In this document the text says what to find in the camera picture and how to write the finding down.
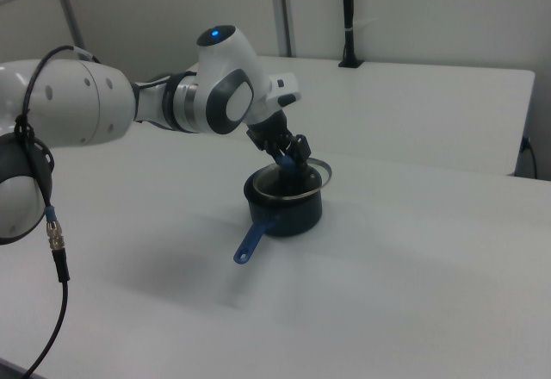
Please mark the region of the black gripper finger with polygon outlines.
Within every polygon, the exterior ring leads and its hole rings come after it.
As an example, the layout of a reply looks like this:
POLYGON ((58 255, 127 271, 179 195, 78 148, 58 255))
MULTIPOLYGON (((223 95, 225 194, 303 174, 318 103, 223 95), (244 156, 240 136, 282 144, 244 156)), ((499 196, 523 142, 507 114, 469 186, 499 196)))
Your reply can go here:
POLYGON ((305 135, 292 136, 287 148, 287 155, 298 168, 303 168, 311 155, 311 148, 305 135))
POLYGON ((275 163, 282 170, 287 172, 294 170, 294 160, 287 154, 285 148, 280 148, 279 146, 267 146, 265 151, 275 160, 275 163))

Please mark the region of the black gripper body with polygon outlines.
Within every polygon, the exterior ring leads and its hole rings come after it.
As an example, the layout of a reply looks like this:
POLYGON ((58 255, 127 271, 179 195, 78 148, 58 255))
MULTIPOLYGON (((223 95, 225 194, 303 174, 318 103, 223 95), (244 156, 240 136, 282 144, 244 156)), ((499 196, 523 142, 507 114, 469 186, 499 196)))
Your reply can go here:
POLYGON ((282 110, 268 119, 247 126, 247 136, 255 147, 266 153, 285 153, 291 143, 288 120, 282 110))

